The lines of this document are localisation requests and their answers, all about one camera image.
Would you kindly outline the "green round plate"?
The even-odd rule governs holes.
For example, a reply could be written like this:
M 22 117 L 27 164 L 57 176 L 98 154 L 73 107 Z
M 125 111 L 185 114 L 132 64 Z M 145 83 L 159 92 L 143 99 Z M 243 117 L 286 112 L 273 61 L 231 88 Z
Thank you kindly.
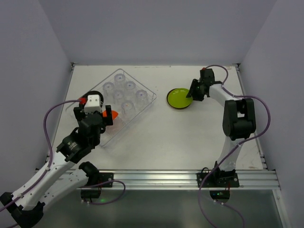
M 170 90 L 166 96 L 168 105 L 174 109 L 185 109 L 189 107 L 192 102 L 192 97 L 187 97 L 189 89 L 174 88 Z

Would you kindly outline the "black round plate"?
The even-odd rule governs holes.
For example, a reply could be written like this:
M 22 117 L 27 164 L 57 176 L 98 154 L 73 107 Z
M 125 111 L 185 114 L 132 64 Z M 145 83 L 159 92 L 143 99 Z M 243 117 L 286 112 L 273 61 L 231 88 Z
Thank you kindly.
M 103 95 L 99 91 L 95 91 L 95 90 L 88 91 L 83 97 L 85 97 L 86 99 L 88 99 L 89 95 L 99 95 L 101 105 L 104 104 L 104 97 L 103 97 Z

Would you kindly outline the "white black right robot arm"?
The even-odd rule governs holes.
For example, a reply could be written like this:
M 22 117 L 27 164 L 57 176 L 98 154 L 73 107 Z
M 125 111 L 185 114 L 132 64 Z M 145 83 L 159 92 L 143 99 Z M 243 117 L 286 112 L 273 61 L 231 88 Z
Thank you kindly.
M 215 80 L 213 70 L 206 67 L 200 70 L 199 79 L 193 79 L 186 97 L 194 101 L 212 98 L 224 108 L 222 129 L 226 138 L 215 169 L 218 172 L 233 172 L 242 147 L 241 142 L 249 139 L 256 131 L 253 99 L 229 92 L 223 82 Z

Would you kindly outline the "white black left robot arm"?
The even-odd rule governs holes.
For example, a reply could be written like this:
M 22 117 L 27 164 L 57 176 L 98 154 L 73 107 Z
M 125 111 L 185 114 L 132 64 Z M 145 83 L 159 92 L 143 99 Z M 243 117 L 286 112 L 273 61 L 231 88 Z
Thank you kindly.
M 76 107 L 81 118 L 70 135 L 62 140 L 56 152 L 52 152 L 46 163 L 27 183 L 14 192 L 5 192 L 0 201 L 16 224 L 21 228 L 35 226 L 52 203 L 71 191 L 85 185 L 96 185 L 98 169 L 90 162 L 80 164 L 68 177 L 60 177 L 81 159 L 87 156 L 99 143 L 105 128 L 113 125 L 111 106 L 86 108 Z

